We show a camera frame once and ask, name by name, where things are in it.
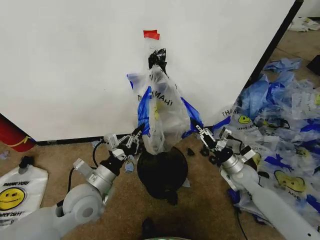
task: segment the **black bag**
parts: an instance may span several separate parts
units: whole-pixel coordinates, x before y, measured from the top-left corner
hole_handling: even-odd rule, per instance
[[[138,160],[137,172],[152,197],[167,199],[170,204],[176,205],[176,191],[187,178],[188,164],[185,156],[176,147],[157,155],[144,150]]]

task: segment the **pile of plastic bags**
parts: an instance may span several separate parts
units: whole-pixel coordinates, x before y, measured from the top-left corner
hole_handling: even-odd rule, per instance
[[[220,127],[256,151],[259,184],[320,229],[320,89],[309,80],[297,81],[290,71],[274,82],[261,75],[242,91],[233,112]],[[235,206],[264,219],[247,191],[229,194]]]

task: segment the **yellow smiley face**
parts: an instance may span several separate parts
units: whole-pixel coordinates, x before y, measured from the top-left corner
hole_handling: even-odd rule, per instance
[[[0,211],[17,207],[24,201],[25,197],[25,192],[17,187],[11,187],[2,191],[0,193]]]
[[[248,124],[251,122],[251,119],[245,115],[239,117],[238,122],[241,124]]]
[[[280,186],[286,186],[298,193],[303,193],[306,190],[305,180],[299,176],[288,176],[281,170],[276,170],[274,176]]]
[[[308,157],[310,155],[309,151],[302,146],[296,149],[296,154],[299,154],[302,157]]]

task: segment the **red tape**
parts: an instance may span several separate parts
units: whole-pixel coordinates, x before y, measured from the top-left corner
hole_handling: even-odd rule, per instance
[[[159,40],[160,34],[158,33],[158,30],[143,30],[143,36],[145,38],[155,39]]]

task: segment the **blue plastic bag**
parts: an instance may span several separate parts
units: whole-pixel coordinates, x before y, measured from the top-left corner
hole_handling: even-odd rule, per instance
[[[254,120],[259,110],[267,104],[269,80],[266,75],[261,75],[259,80],[243,90],[241,93],[243,114]]]
[[[301,61],[301,58],[281,58],[279,61],[273,61],[271,63],[266,64],[263,70],[272,70],[275,73],[296,70],[300,68]]]

